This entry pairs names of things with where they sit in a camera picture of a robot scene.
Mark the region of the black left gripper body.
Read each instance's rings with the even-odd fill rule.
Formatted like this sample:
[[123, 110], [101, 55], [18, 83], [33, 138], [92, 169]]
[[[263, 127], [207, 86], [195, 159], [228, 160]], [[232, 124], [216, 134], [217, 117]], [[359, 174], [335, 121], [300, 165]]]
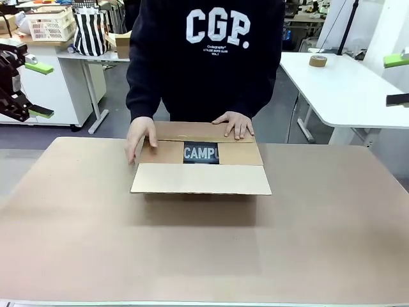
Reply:
[[1, 41], [1, 114], [24, 122], [29, 118], [30, 101], [21, 91], [19, 67], [26, 62], [27, 45]]

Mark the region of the person's right hand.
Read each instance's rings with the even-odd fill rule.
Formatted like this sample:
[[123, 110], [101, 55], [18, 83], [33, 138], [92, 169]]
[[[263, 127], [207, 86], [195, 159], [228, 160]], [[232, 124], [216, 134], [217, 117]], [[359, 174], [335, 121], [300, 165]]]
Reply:
[[149, 144], [152, 148], [158, 147], [156, 128], [152, 118], [140, 116], [132, 120], [125, 144], [125, 153], [128, 163], [135, 161], [135, 151], [140, 141], [148, 137]]

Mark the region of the person's left hand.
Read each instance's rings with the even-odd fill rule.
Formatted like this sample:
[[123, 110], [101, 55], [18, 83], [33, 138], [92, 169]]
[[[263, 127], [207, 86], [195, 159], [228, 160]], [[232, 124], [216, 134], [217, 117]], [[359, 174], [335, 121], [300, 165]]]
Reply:
[[251, 137], [254, 137], [254, 129], [251, 119], [241, 113], [227, 111], [212, 121], [212, 124], [214, 125], [220, 125], [222, 123], [226, 123], [226, 128], [224, 130], [225, 137], [233, 134], [233, 137], [236, 140], [241, 140], [245, 138], [247, 132]]

